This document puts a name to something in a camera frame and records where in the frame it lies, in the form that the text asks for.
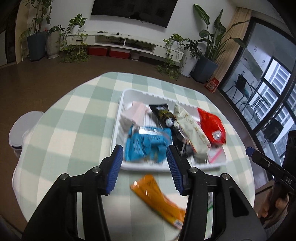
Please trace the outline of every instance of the glass door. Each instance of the glass door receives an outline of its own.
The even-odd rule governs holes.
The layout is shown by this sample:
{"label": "glass door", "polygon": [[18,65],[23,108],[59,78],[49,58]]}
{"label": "glass door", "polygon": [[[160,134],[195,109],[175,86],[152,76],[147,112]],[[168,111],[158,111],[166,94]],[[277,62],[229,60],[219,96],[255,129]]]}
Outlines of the glass door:
{"label": "glass door", "polygon": [[290,77],[296,45],[256,22],[247,43],[219,90],[238,113],[257,147],[281,165],[288,133],[296,130],[296,88],[287,95],[293,81],[295,86]]}

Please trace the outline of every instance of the snack package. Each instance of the snack package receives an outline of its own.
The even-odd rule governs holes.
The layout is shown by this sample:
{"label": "snack package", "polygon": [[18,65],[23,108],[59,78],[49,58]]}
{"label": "snack package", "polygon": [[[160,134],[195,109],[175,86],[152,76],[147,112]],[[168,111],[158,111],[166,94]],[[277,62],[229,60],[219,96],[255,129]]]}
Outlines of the snack package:
{"label": "snack package", "polygon": [[196,123],[192,116],[178,104],[175,105],[174,116],[189,138],[190,143],[194,148],[194,156],[198,159],[198,162],[206,163],[208,160],[207,151],[210,150],[211,143],[201,127]]}
{"label": "snack package", "polygon": [[167,104],[149,105],[153,114],[156,115],[158,121],[163,128],[169,127],[172,132],[173,145],[182,157],[190,157],[194,154],[194,149],[178,124],[175,116],[168,110]]}
{"label": "snack package", "polygon": [[152,175],[145,175],[130,186],[149,207],[154,209],[166,221],[181,229],[186,210],[171,202],[159,189]]}
{"label": "snack package", "polygon": [[142,102],[133,101],[133,106],[121,113],[120,125],[128,131],[131,125],[143,126],[148,107]]}
{"label": "snack package", "polygon": [[126,161],[139,161],[144,158],[162,162],[166,148],[172,144],[170,128],[153,126],[132,126],[128,133],[125,149]]}
{"label": "snack package", "polygon": [[226,132],[220,118],[201,108],[197,108],[200,115],[200,125],[212,144],[221,146],[226,143]]}

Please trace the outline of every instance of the plant pot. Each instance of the plant pot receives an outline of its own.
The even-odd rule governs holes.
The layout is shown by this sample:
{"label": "plant pot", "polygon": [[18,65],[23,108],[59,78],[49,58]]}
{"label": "plant pot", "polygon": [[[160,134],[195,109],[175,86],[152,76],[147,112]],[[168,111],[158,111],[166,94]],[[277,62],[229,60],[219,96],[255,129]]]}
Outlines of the plant pot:
{"label": "plant pot", "polygon": [[74,25],[74,27],[72,27],[72,28],[70,29],[70,33],[71,33],[71,34],[76,34],[76,33],[78,33],[78,32],[82,32],[82,31],[79,30],[79,25]]}
{"label": "plant pot", "polygon": [[175,40],[170,39],[170,41],[168,43],[168,48],[171,49],[175,42],[176,42]]}
{"label": "plant pot", "polygon": [[206,57],[201,56],[190,75],[195,81],[204,84],[209,80],[217,68],[217,64],[208,60]]}
{"label": "plant pot", "polygon": [[46,32],[40,32],[27,37],[30,60],[37,61],[45,56]]}
{"label": "plant pot", "polygon": [[131,60],[133,61],[139,61],[139,58],[140,58],[140,52],[138,51],[132,51],[131,52]]}
{"label": "plant pot", "polygon": [[179,68],[179,72],[181,75],[189,78],[190,77],[190,73],[192,71],[192,69],[194,68],[194,66],[196,65],[197,59],[196,58],[192,58],[190,56],[190,51],[186,50],[185,54],[183,55],[181,62],[180,62],[180,68]]}
{"label": "plant pot", "polygon": [[47,35],[46,52],[47,52],[48,59],[56,58],[59,56],[59,51],[61,46],[61,42],[59,41],[60,32],[61,31],[55,31]]}

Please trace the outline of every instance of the red storage box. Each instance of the red storage box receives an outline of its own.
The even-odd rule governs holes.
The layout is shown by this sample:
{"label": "red storage box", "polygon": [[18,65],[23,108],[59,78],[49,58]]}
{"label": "red storage box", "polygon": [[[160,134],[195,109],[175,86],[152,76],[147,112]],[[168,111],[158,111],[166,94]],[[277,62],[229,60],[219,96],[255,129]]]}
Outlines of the red storage box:
{"label": "red storage box", "polygon": [[90,55],[101,55],[106,56],[107,55],[107,47],[102,46],[90,46],[89,47],[89,54]]}
{"label": "red storage box", "polygon": [[129,50],[125,49],[111,48],[109,51],[109,56],[116,58],[129,58],[129,52]]}

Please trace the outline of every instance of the brown floor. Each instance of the brown floor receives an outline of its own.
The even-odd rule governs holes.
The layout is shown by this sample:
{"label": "brown floor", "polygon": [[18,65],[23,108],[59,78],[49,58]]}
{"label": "brown floor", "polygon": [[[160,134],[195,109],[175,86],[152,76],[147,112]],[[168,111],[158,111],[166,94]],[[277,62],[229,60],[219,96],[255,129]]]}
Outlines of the brown floor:
{"label": "brown floor", "polygon": [[0,214],[17,229],[23,231],[26,220],[11,186],[12,173],[17,164],[17,158],[8,144],[12,125],[29,111],[45,112],[73,88],[109,71],[145,75],[203,93],[226,116],[244,145],[254,146],[246,128],[218,91],[212,94],[192,78],[172,80],[158,73],[152,64],[92,56],[87,63],[80,64],[59,63],[59,58],[43,58],[37,62],[25,60],[18,65],[5,67],[0,69]]}

